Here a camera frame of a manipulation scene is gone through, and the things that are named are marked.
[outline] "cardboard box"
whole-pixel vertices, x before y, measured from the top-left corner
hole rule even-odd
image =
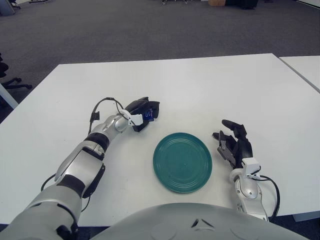
[[[226,0],[208,0],[210,6],[224,6],[226,5]]]

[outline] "black cable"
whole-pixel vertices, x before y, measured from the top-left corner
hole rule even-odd
[[[44,183],[42,184],[42,186],[41,186],[41,188],[40,188],[41,192],[44,190],[45,185],[47,184],[47,182],[49,182],[49,181],[50,181],[51,179],[53,179],[55,176],[56,176],[56,174],[53,174],[52,176],[48,177],[47,180],[44,181]]]
[[[90,199],[91,199],[91,196],[89,196],[88,202],[86,203],[84,209],[81,210],[81,212],[83,212],[84,210],[86,210],[86,208],[87,208],[88,205],[89,205]]]
[[[105,97],[105,98],[101,99],[101,100],[94,106],[94,109],[93,109],[93,111],[92,111],[92,113],[91,113],[88,135],[91,133],[92,123],[94,122],[94,119],[92,119],[92,116],[96,113],[96,110],[97,110],[99,104],[100,104],[101,102],[103,102],[103,101],[106,101],[106,100],[114,101],[114,102],[115,102],[115,105],[116,105],[116,109],[118,110],[119,114],[120,114],[122,117],[124,117],[126,120],[129,120],[129,119],[127,119],[127,118],[120,112],[120,110],[119,110],[119,108],[118,108],[118,104],[120,105],[120,107],[121,107],[122,109],[124,109],[124,107],[121,105],[121,103],[120,103],[118,100],[116,100],[114,97]]]
[[[116,105],[116,109],[118,110],[119,114],[120,114],[125,120],[128,120],[128,121],[129,121],[129,119],[126,118],[125,115],[123,115],[123,114],[119,111],[118,104],[115,103],[115,105]]]
[[[275,181],[273,181],[270,177],[268,176],[263,176],[263,175],[260,175],[261,178],[264,178],[264,179],[255,179],[255,178],[252,178],[253,180],[256,180],[256,181],[271,181],[275,187],[275,191],[276,191],[276,205],[275,205],[275,208],[274,208],[274,211],[273,211],[273,214],[272,216],[270,217],[270,222],[273,221],[275,219],[275,217],[277,216],[278,214],[278,211],[279,211],[279,207],[280,207],[280,191],[279,191],[279,188],[277,186],[277,184],[275,183]]]

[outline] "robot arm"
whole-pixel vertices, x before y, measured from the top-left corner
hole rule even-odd
[[[90,122],[99,116],[95,110],[96,107]],[[76,239],[82,198],[88,198],[96,190],[106,169],[103,159],[110,142],[127,127],[133,126],[134,131],[140,132],[158,113],[159,102],[143,97],[97,125],[62,162],[55,183],[40,192],[0,233],[0,238]]]
[[[253,157],[251,144],[246,138],[246,129],[243,125],[229,120],[222,120],[222,124],[232,130],[237,138],[236,141],[223,131],[212,134],[219,141],[218,152],[233,168],[229,180],[234,184],[238,199],[237,209],[268,222],[267,213],[262,205],[262,191],[256,182],[260,180],[261,166]]]

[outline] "desk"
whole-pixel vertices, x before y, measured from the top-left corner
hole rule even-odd
[[[280,59],[320,93],[320,56],[285,56]]]
[[[112,141],[80,226],[110,226],[166,203],[234,207],[231,167],[211,137],[229,133],[222,119],[245,125],[261,174],[279,186],[279,216],[320,210],[320,95],[273,54],[255,54],[58,65],[0,124],[0,223],[20,213],[85,139],[93,107],[108,96],[124,106],[149,96],[160,101],[159,117]],[[98,111],[104,120],[116,106],[103,102]],[[211,177],[193,193],[167,190],[153,171],[154,149],[175,132],[200,138],[212,156]],[[270,216],[274,187],[259,184]]]

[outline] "green plate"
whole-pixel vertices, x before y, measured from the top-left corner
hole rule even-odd
[[[166,136],[156,146],[153,168],[166,188],[177,193],[191,193],[208,181],[212,159],[199,138],[177,132]]]

